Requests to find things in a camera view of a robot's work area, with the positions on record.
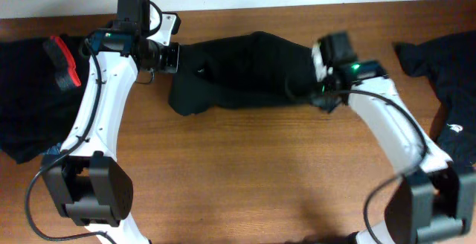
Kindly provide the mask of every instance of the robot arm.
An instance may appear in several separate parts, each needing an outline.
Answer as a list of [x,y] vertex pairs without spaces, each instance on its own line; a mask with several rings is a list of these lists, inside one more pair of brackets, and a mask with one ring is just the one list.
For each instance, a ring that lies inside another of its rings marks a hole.
[[[179,46],[170,42],[179,17],[162,13],[149,0],[118,0],[118,18],[112,28],[97,30],[89,39],[93,55],[89,78],[77,118],[61,150],[69,150],[79,137],[85,141],[60,165],[43,174],[53,201],[63,217],[91,232],[106,232],[117,244],[149,244],[135,224],[132,180],[117,164],[116,143],[126,99],[140,69],[173,73]],[[97,111],[94,103],[101,85]],[[84,135],[89,120],[93,124]],[[42,165],[55,158],[45,156]],[[88,176],[79,176],[84,169]],[[97,235],[102,243],[105,237]]]
[[[71,149],[85,132],[96,101],[94,95],[101,85],[92,127],[85,142],[62,164],[43,174],[61,216],[90,231],[107,232],[118,244],[149,243],[130,214],[132,180],[117,164],[116,141],[123,108],[139,69],[177,72],[179,46],[171,43],[170,37],[179,24],[176,14],[162,13],[148,0],[119,0],[118,19],[112,28],[97,30],[92,35],[89,44],[100,70],[91,58],[86,92],[62,150]],[[357,63],[356,56],[348,54],[353,52],[347,35],[331,35],[321,40],[315,55],[333,69],[328,70],[323,88],[380,94],[407,110],[377,61]],[[97,83],[98,74],[101,84]],[[428,153],[420,163],[422,143],[415,128],[384,101],[352,93],[340,96],[339,100],[370,127],[396,173],[420,165],[421,170],[404,177],[385,211],[385,221],[373,228],[375,235],[383,243],[406,244],[430,243],[467,233],[476,191],[472,168],[453,165],[451,158],[426,135]],[[43,164],[50,161],[45,157]],[[83,168],[89,169],[89,176],[79,176]],[[109,243],[98,237],[102,243]],[[375,243],[369,231],[358,233],[353,241]]]
[[[376,238],[385,244],[414,244],[467,234],[476,193],[472,167],[454,164],[423,132],[380,64],[357,62],[345,33],[321,39],[320,49],[314,52],[321,55],[318,60],[332,67],[322,91],[344,94],[338,102],[344,102],[361,117],[377,138],[394,172],[403,175],[401,185],[385,210],[385,221],[372,228]],[[392,100],[408,117],[385,101],[359,92]],[[428,148],[423,157],[422,138]],[[369,231],[359,232],[352,241],[376,243]]]

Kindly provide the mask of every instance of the black fabric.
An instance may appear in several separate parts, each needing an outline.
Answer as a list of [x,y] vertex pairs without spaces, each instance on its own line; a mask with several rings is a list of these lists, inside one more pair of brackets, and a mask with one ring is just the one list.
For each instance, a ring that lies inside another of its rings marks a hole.
[[296,104],[316,83],[311,49],[265,32],[184,45],[169,104],[180,115]]
[[61,92],[45,53],[46,38],[0,43],[0,149],[17,163],[64,141],[86,88],[89,62],[78,54],[82,38],[61,36],[73,54],[81,87]]
[[[421,45],[399,43],[396,53],[404,72],[426,76],[448,108],[437,143],[455,161],[476,163],[476,31],[445,36]],[[462,126],[456,132],[451,125]]]

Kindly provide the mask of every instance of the cable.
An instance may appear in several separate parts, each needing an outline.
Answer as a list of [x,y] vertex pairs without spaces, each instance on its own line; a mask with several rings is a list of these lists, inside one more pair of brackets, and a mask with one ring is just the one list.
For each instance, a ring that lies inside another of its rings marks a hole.
[[150,85],[154,82],[155,80],[155,71],[152,69],[152,70],[147,70],[147,72],[150,73],[150,80],[149,82],[140,82],[140,81],[135,81],[134,83],[136,84],[141,84],[141,85]]
[[[287,86],[287,82],[285,84],[285,87],[286,87],[286,93],[288,94],[288,96],[291,95],[291,97],[294,97],[292,94],[290,94],[290,91],[289,91],[288,86]],[[408,122],[410,122],[410,124],[415,129],[416,133],[418,134],[418,136],[419,136],[419,138],[422,142],[422,145],[423,145],[422,153],[421,153],[421,159],[414,166],[412,166],[412,167],[410,167],[406,170],[403,170],[402,172],[397,173],[397,174],[391,176],[389,179],[386,179],[385,181],[383,181],[379,186],[374,188],[369,193],[367,198],[365,199],[364,210],[363,210],[365,227],[369,231],[369,234],[372,237],[373,241],[375,241],[377,244],[383,244],[379,240],[379,238],[375,235],[375,233],[373,232],[372,225],[370,225],[370,221],[369,221],[369,217],[368,217],[368,209],[369,209],[369,206],[370,206],[370,202],[372,201],[372,199],[375,197],[375,195],[378,192],[380,192],[382,189],[387,187],[389,184],[393,183],[394,181],[398,180],[401,177],[404,177],[406,175],[410,175],[410,174],[414,173],[416,170],[418,170],[419,165],[422,163],[423,159],[425,159],[426,153],[428,151],[428,145],[426,144],[426,140],[425,140],[425,136],[423,135],[423,132],[419,129],[417,122],[410,116],[410,114],[408,114],[408,112],[405,111],[397,103],[393,102],[391,99],[388,99],[384,96],[381,96],[380,94],[376,94],[376,93],[368,92],[368,91],[359,91],[359,90],[341,90],[341,91],[334,91],[334,92],[332,91],[332,92],[329,92],[329,93],[326,93],[326,94],[315,95],[315,96],[310,97],[310,98],[313,99],[313,98],[317,98],[317,97],[336,97],[338,95],[343,95],[343,94],[367,95],[367,96],[378,98],[378,99],[386,102],[387,104],[393,106],[396,110],[398,110],[402,115],[404,115],[406,117]]]
[[89,44],[89,41],[87,39],[85,39],[85,46],[87,47],[87,49],[91,53],[91,56],[94,60],[94,65],[96,66],[96,71],[97,71],[97,90],[96,90],[96,96],[94,98],[94,105],[92,107],[91,116],[89,117],[88,124],[86,125],[86,128],[84,130],[83,135],[78,136],[77,143],[75,143],[74,146],[71,149],[69,149],[65,152],[62,152],[61,156],[59,158],[57,158],[56,160],[54,160],[53,162],[51,162],[47,166],[41,167],[39,169],[39,172],[33,177],[30,184],[28,185],[28,188],[27,188],[27,191],[26,191],[26,194],[25,194],[25,215],[27,217],[28,224],[30,225],[31,229],[33,229],[35,234],[37,234],[39,237],[41,237],[41,238],[43,238],[44,240],[47,240],[47,241],[59,242],[59,241],[77,240],[77,239],[84,238],[84,237],[102,236],[102,237],[106,238],[111,244],[116,244],[116,242],[110,236],[107,235],[107,232],[102,232],[102,231],[89,232],[89,233],[84,233],[84,234],[76,234],[76,235],[67,236],[67,237],[50,237],[50,236],[44,234],[43,232],[41,232],[39,230],[39,228],[36,226],[35,222],[33,221],[33,217],[31,216],[31,211],[30,211],[31,191],[33,190],[33,186],[36,184],[36,181],[38,181],[38,178],[43,173],[50,170],[52,167],[54,167],[54,166],[58,165],[59,163],[61,163],[62,161],[64,161],[71,153],[73,153],[73,151],[75,151],[86,140],[86,137],[88,136],[89,131],[91,130],[92,125],[94,123],[94,117],[96,116],[97,108],[99,106],[101,89],[102,89],[102,85],[103,85],[103,78],[101,76],[101,70],[100,70],[99,62],[97,61],[97,57],[93,53],[92,48],[91,48],[91,46]]

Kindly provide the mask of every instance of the black bracket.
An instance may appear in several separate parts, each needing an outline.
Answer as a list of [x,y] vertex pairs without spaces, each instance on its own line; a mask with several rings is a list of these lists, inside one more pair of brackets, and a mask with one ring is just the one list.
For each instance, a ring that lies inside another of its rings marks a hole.
[[385,209],[385,222],[396,244],[432,243],[471,229],[476,173],[467,165],[407,176]]
[[[315,93],[323,94],[339,90],[350,90],[354,85],[374,77],[387,78],[387,72],[376,60],[359,62],[347,32],[332,33],[318,40],[322,62],[332,73],[315,85]],[[348,94],[340,97],[314,96],[311,104],[329,113],[340,104],[347,104]]]
[[116,19],[110,28],[95,31],[91,46],[94,54],[100,51],[119,52],[121,56],[134,55],[135,44],[149,36],[150,0],[118,0]]
[[[42,165],[56,158],[46,155]],[[92,157],[69,156],[42,177],[60,216],[71,218],[78,226],[98,223],[118,227],[131,211],[132,180],[102,152]]]

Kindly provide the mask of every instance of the white logo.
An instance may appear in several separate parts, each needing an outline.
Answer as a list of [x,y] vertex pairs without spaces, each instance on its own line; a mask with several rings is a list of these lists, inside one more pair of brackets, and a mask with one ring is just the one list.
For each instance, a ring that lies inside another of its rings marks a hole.
[[463,126],[457,124],[446,124],[449,126],[449,129],[454,130],[455,132],[461,132],[463,130]]

